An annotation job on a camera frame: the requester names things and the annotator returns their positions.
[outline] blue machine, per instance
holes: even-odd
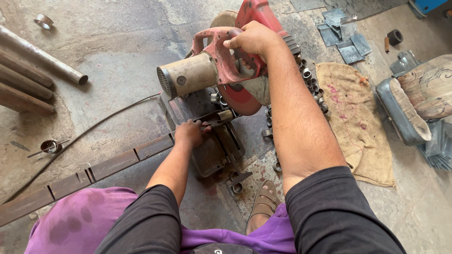
[[[429,11],[445,2],[447,2],[447,0],[412,0],[410,1],[410,4],[414,4],[420,13],[426,15]]]

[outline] brown sandal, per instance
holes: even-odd
[[[253,215],[262,213],[272,216],[275,213],[276,207],[281,203],[276,195],[270,193],[270,190],[273,191],[273,193],[276,193],[276,186],[272,181],[265,180],[257,191],[253,210],[251,211],[248,222],[246,223],[245,234],[248,231],[248,223]]]

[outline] chop saw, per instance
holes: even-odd
[[[300,61],[300,48],[276,19],[266,0],[245,0],[239,11],[223,11],[210,28],[196,33],[185,59],[157,67],[164,94],[159,105],[173,130],[192,118],[212,124],[204,142],[193,151],[191,169],[198,179],[208,177],[232,163],[231,189],[241,192],[240,184],[251,172],[242,173],[236,160],[245,154],[231,120],[250,116],[270,104],[267,65],[258,55],[223,46],[252,20],[280,35]],[[252,68],[242,66],[244,59]]]

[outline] hairy forearm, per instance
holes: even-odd
[[[279,45],[265,57],[273,136],[283,169],[284,193],[287,193],[293,185],[319,170],[347,164],[287,46]]]
[[[187,186],[188,165],[192,148],[184,143],[174,145],[166,159],[160,164],[146,188],[163,184],[171,189],[180,206]]]

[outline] concrete floor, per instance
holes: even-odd
[[[238,9],[240,0],[7,0],[0,2],[0,24],[89,76],[78,86],[60,79],[35,59],[0,45],[11,54],[37,65],[54,79],[52,103],[56,112],[42,118],[0,108],[0,139],[4,146],[0,167],[0,200],[4,200],[36,172],[50,155],[26,156],[42,141],[71,139],[99,119],[140,98],[161,90],[155,67],[181,59],[190,48],[192,36],[210,25],[220,11]],[[336,47],[326,48],[315,24],[325,9],[297,13],[289,1],[271,0],[270,7],[282,26],[302,48],[310,63],[343,63]],[[374,87],[392,73],[389,65],[400,51],[412,50],[420,60],[452,53],[451,21],[434,10],[428,19],[415,18],[408,5],[358,21],[358,29],[373,52],[353,66],[369,75]],[[34,24],[37,13],[55,22],[52,31]],[[404,42],[384,52],[383,38],[399,29]],[[380,110],[393,154],[397,187],[382,188],[358,182],[377,217],[397,235],[408,253],[450,253],[452,243],[452,177],[429,168],[414,147],[398,138]],[[243,232],[254,194],[263,179],[272,179],[281,195],[281,175],[271,164],[274,147],[262,139],[264,108],[251,117],[233,122],[246,148],[241,168],[254,174],[245,180],[244,191],[233,195],[227,172],[197,181],[189,176],[180,212],[182,223],[191,229],[225,228]],[[157,101],[146,101],[102,124],[57,159],[26,192],[64,178],[169,132]],[[142,191],[168,151],[111,176],[94,187],[124,186]],[[23,253],[33,223],[46,209],[0,228],[0,253]]]

